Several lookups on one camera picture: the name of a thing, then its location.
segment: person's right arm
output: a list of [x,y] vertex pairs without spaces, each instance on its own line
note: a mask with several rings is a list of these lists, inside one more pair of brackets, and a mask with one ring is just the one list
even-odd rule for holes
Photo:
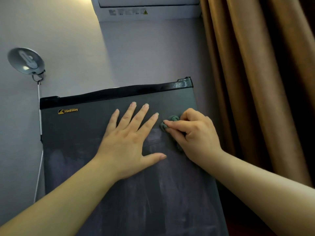
[[198,111],[190,108],[180,121],[164,123],[188,158],[232,191],[276,234],[315,235],[315,189],[224,152],[211,119]]

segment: gold curtain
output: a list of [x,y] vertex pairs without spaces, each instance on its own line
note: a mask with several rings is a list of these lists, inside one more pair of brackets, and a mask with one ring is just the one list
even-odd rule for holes
[[315,0],[201,0],[230,154],[314,181]]

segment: wellway logo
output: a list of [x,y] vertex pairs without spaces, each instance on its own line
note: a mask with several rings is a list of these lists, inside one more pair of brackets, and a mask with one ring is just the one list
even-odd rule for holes
[[59,109],[58,114],[70,113],[70,112],[77,112],[78,108],[71,108],[71,109]]

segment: person's left hand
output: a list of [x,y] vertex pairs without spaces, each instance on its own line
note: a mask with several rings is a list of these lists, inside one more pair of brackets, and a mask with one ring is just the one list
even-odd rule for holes
[[163,153],[142,156],[143,142],[156,123],[158,113],[155,113],[139,129],[144,116],[148,112],[149,105],[145,104],[131,120],[135,108],[136,103],[132,102],[117,127],[119,110],[117,109],[113,113],[98,152],[94,157],[95,160],[113,172],[116,180],[132,176],[166,158]]

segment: air conditioner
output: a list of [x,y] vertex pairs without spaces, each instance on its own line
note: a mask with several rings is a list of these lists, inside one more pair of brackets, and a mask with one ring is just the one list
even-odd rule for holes
[[198,18],[199,0],[92,0],[102,21]]

